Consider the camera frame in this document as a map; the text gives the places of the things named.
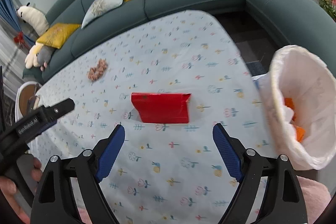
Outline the person's left hand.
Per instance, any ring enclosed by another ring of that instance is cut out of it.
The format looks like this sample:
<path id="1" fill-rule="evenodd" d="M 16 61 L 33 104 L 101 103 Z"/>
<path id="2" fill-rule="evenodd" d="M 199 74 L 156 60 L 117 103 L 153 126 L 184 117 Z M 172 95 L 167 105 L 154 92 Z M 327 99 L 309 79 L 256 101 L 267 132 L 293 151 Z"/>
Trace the person's left hand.
<path id="1" fill-rule="evenodd" d="M 34 157 L 33 167 L 31 168 L 31 177 L 34 181 L 39 182 L 42 177 L 42 163 L 38 158 Z M 23 223 L 30 224 L 30 217 L 24 212 L 21 206 L 16 202 L 14 196 L 17 194 L 17 186 L 7 177 L 1 176 L 1 191 L 13 211 L 21 219 Z"/>

